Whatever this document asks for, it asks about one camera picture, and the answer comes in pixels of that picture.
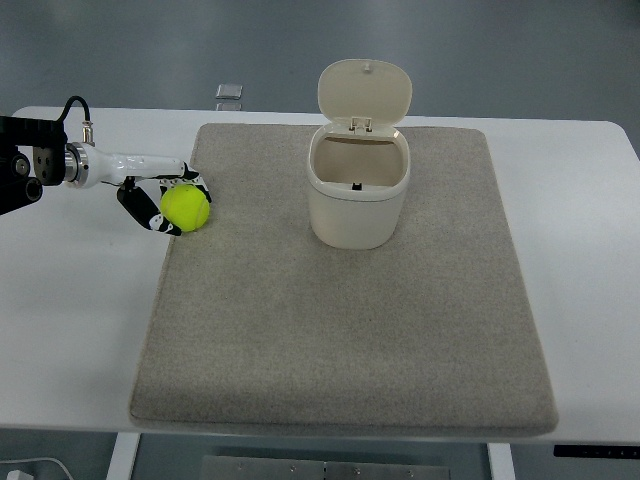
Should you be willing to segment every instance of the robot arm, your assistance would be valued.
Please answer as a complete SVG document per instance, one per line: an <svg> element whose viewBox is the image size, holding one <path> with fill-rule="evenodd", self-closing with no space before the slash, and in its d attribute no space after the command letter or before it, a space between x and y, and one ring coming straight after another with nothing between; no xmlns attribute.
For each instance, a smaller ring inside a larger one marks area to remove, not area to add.
<svg viewBox="0 0 640 480"><path fill-rule="evenodd" d="M67 143L63 122L74 101L84 107L84 138ZM18 145L33 147L35 177L29 176L29 159L18 151ZM55 121L0 117L0 215L37 202L43 185L64 182L74 188L90 188L102 182L119 187L118 200L144 228L180 235L180 229L135 185L149 178L160 180L162 194L176 184L194 185L211 203L202 177L177 158L105 153L95 148L89 108L80 97L71 97Z"/></svg>

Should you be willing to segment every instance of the white trash bin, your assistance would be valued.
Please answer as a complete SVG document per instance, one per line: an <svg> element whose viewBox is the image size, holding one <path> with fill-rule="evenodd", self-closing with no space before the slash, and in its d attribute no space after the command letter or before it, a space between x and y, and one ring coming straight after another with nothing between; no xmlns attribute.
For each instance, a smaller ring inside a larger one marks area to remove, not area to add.
<svg viewBox="0 0 640 480"><path fill-rule="evenodd" d="M320 240L370 249L393 234L411 158L394 125L411 104L411 79L377 60L342 60L322 72L318 105L331 123L313 136L307 159L309 215Z"/></svg>

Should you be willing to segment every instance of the gray carpet mat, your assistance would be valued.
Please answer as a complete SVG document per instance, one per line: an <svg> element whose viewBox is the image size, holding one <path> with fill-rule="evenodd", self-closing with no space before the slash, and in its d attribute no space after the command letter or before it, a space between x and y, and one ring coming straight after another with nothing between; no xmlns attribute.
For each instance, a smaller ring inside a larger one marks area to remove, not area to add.
<svg viewBox="0 0 640 480"><path fill-rule="evenodd" d="M402 128L392 238L338 250L309 225L317 127L210 124L192 163L208 223L172 240L132 421L220 433L528 436L553 394L484 135Z"/></svg>

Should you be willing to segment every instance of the bin opening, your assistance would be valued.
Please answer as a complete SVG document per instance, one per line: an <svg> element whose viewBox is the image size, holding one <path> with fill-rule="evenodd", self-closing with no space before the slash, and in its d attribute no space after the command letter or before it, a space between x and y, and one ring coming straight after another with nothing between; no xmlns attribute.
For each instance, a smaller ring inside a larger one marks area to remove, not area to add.
<svg viewBox="0 0 640 480"><path fill-rule="evenodd" d="M393 187L407 171L393 141L337 137L320 140L312 167L321 181L352 185L352 190L362 190L363 185Z"/></svg>

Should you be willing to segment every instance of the metal plate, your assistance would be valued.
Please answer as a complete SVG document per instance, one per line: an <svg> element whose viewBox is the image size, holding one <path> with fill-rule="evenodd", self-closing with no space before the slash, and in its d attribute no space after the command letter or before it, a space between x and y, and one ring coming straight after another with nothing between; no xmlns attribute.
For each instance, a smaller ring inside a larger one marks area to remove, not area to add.
<svg viewBox="0 0 640 480"><path fill-rule="evenodd" d="M324 462L274 458L215 457L202 460L200 480L324 480Z"/></svg>
<svg viewBox="0 0 640 480"><path fill-rule="evenodd" d="M449 480L447 467L326 462L325 468L326 480Z"/></svg>
<svg viewBox="0 0 640 480"><path fill-rule="evenodd" d="M449 480L447 467L205 456L200 480Z"/></svg>
<svg viewBox="0 0 640 480"><path fill-rule="evenodd" d="M222 83L218 85L216 98L231 98L238 100L242 96L242 85L234 83Z"/></svg>
<svg viewBox="0 0 640 480"><path fill-rule="evenodd" d="M216 110L218 111L224 111L224 112L238 112L240 110L242 110L242 104L241 103L218 103L216 105Z"/></svg>

